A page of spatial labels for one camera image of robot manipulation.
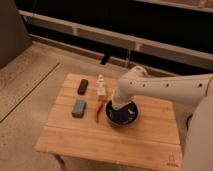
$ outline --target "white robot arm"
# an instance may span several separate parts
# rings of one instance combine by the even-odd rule
[[[213,170],[213,74],[151,78],[136,66],[119,80],[112,108],[121,110],[134,95],[197,106],[188,131],[182,171]]]
[[[136,66],[119,80],[112,98],[115,109],[122,108],[134,95],[146,95],[197,106],[213,93],[213,74],[148,78],[146,70]]]

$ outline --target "wood grain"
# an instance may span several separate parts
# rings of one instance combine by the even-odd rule
[[[89,80],[89,85],[85,96],[80,96],[77,89],[83,78]],[[140,114],[134,123],[115,126],[103,108],[96,124],[96,79],[86,75],[67,76],[36,150],[153,170],[180,170],[182,154],[172,103],[137,96],[135,102]],[[105,81],[110,99],[116,80]],[[82,119],[71,116],[75,99],[87,101]]]

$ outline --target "gray floor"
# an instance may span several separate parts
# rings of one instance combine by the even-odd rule
[[[66,75],[68,73],[91,75],[101,73],[104,76],[118,78],[127,71],[112,64],[99,65],[97,60],[71,52],[44,45],[39,46],[42,47],[47,58],[50,60],[56,58],[60,61],[60,65],[0,124],[0,170],[2,171],[60,170],[58,163],[51,155],[35,152],[34,146]],[[184,121],[192,110],[191,107],[175,104],[182,144],[186,134]],[[68,170],[72,171],[145,171],[145,169],[75,158],[65,157],[64,159]]]

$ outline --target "brown object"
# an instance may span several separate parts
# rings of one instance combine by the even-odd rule
[[[104,101],[98,101],[96,110],[95,110],[95,122],[99,122],[99,114],[101,112],[101,109],[104,107]]]
[[[77,88],[83,78],[90,84],[85,96],[79,96]],[[134,101],[138,105],[139,116],[134,123],[113,126],[103,108],[99,124],[95,124],[96,81],[93,76],[67,76],[36,150],[153,170],[180,170],[182,153],[172,103],[136,96]],[[105,81],[110,95],[116,80],[105,78]],[[76,98],[82,98],[88,104],[81,120],[70,114]]]

